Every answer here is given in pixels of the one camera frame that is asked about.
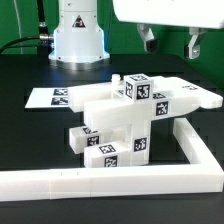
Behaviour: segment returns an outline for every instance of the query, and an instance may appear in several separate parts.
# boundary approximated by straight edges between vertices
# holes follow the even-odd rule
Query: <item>white plastic part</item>
[[[222,192],[224,172],[185,118],[174,135],[192,164],[1,172],[0,201]]]
[[[68,88],[68,105],[73,110],[73,112],[84,111],[84,103],[110,99],[113,92],[113,86],[111,82],[108,83],[99,83],[83,86],[75,86]]]
[[[128,144],[131,152],[130,166],[145,165],[149,161],[151,121],[181,116],[200,106],[220,107],[223,101],[221,96],[183,79],[162,76],[149,78],[144,74],[124,76],[124,81],[120,81],[120,76],[114,74],[111,83],[71,87],[69,95],[73,111],[84,107],[84,123],[91,130],[100,133],[101,130],[124,127],[122,133],[125,139],[115,134],[116,139],[111,138],[109,141],[109,134],[107,140],[124,140]],[[70,145],[76,153],[83,152],[84,148],[83,145],[80,147],[79,139],[78,132],[70,137]],[[93,154],[89,150],[86,149],[88,154],[85,155],[85,161],[92,161]],[[94,167],[94,164],[99,167],[97,162],[87,167]]]
[[[221,29],[222,0],[113,0],[120,21]]]

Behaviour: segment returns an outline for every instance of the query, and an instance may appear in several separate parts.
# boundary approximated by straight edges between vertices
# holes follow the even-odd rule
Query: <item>cable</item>
[[[37,11],[38,11],[38,18],[39,18],[39,33],[48,34],[48,27],[47,27],[45,15],[44,15],[43,0],[36,0],[36,2],[37,2]]]
[[[16,17],[17,17],[18,28],[19,28],[19,37],[22,38],[21,20],[20,20],[20,15],[19,15],[19,9],[18,9],[17,0],[14,0],[14,6],[15,6]]]
[[[109,36],[110,36],[111,23],[112,23],[112,14],[113,14],[113,2],[112,2],[112,0],[110,0],[109,8],[110,8],[110,16],[109,16],[109,25],[108,25],[108,30],[107,30],[107,39],[106,39],[106,44],[105,44],[105,49],[106,49],[107,52],[108,52],[108,43],[109,43]]]
[[[27,47],[37,47],[37,44],[30,44],[30,45],[16,45],[16,46],[9,46],[9,47],[2,47],[0,50],[7,50],[12,48],[27,48]]]
[[[8,47],[14,45],[14,44],[17,44],[17,43],[21,43],[21,42],[24,42],[24,41],[28,41],[28,40],[39,40],[39,36],[32,36],[32,37],[23,37],[23,38],[20,38],[20,39],[17,39],[17,40],[13,40],[9,43],[7,43],[6,45],[4,45],[2,48],[0,48],[0,54]]]

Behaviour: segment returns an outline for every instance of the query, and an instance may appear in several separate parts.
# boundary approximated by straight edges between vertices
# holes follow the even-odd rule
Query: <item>green background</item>
[[[17,0],[17,3],[21,18],[22,36],[38,35],[36,0]],[[58,25],[58,1],[44,0],[44,6],[46,21],[52,33]],[[136,24],[119,22],[114,14],[111,0],[98,0],[98,23],[105,31],[106,43],[108,43],[106,48],[110,54],[145,54]],[[184,59],[184,46],[190,41],[188,28],[170,26],[153,26],[152,28],[154,35],[159,39],[157,54],[175,54]],[[0,46],[18,38],[19,30],[14,1],[0,0]],[[20,53],[19,49],[10,49],[4,52],[4,54]],[[36,50],[24,49],[23,53],[35,54]],[[224,89],[223,30],[209,30],[201,44],[200,58],[184,60]]]

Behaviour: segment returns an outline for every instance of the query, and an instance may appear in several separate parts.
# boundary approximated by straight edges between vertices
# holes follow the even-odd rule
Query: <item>white block structure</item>
[[[221,107],[223,98],[160,76],[146,80],[150,89],[140,88],[148,99],[134,93],[133,100],[124,96],[129,78],[119,81],[116,75],[112,83],[69,88],[69,105],[84,111],[86,124],[70,129],[70,145],[84,152],[87,168],[0,172],[0,201],[222,192],[224,172],[185,118],[174,120],[173,134],[190,164],[140,165],[149,161],[151,121]]]
[[[110,148],[113,142],[114,150],[120,153],[122,148],[130,161],[118,162],[114,157],[115,165],[111,167],[146,165],[149,162],[151,121],[181,116],[199,107],[220,107],[223,101],[221,96],[183,79],[149,78],[145,74],[127,75],[124,81],[120,81],[116,74],[111,83],[70,87],[68,93],[69,106],[74,112],[84,111],[84,123],[93,131],[83,138],[82,128],[70,129],[70,145],[76,154],[85,151],[87,168],[109,167],[100,148],[101,144]],[[97,139],[90,145],[88,137]]]

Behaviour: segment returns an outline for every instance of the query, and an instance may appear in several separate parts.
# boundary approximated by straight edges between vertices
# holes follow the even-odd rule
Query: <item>black surface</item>
[[[36,56],[0,56],[0,170],[83,166],[68,144],[68,129],[83,125],[70,109],[24,109],[34,87],[69,87],[110,81],[111,74],[178,76],[223,93],[180,58],[113,55],[111,65],[75,72]],[[223,108],[187,118],[223,166]],[[173,119],[152,122],[150,165],[188,163],[172,136]],[[151,195],[0,203],[0,223],[223,223],[224,194]]]

